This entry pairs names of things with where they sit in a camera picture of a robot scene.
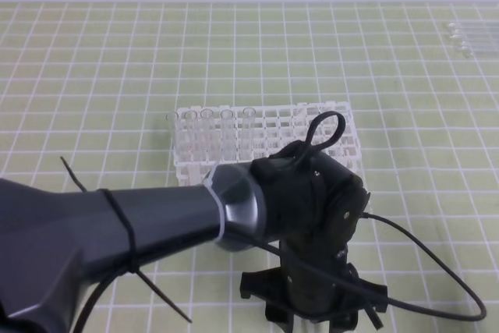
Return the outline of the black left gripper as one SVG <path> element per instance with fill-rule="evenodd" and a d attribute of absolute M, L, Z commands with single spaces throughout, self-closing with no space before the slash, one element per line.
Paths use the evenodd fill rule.
<path fill-rule="evenodd" d="M 355 173 L 322 152 L 299 156 L 298 144 L 254 160 L 249 171 L 267 206 L 267 242 L 277 240 L 278 267 L 242 274 L 244 299 L 265 302 L 265 317 L 284 332 L 295 317 L 327 322 L 330 332 L 356 329 L 364 311 L 375 329 L 388 288 L 359 277 L 348 242 L 370 199 Z"/>

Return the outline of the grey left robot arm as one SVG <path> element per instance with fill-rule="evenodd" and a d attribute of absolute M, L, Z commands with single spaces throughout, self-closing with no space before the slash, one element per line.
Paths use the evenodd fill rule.
<path fill-rule="evenodd" d="M 80 332 L 117 277 L 201 243 L 228 251 L 278 241 L 278 267 L 242 274 L 242 298 L 291 331 L 294 317 L 376 328 L 388 290 L 362 280 L 347 244 L 369 200 L 360 177 L 295 141 L 250 163 L 220 165 L 195 186 L 49 193 L 1 182 L 1 329 Z"/>

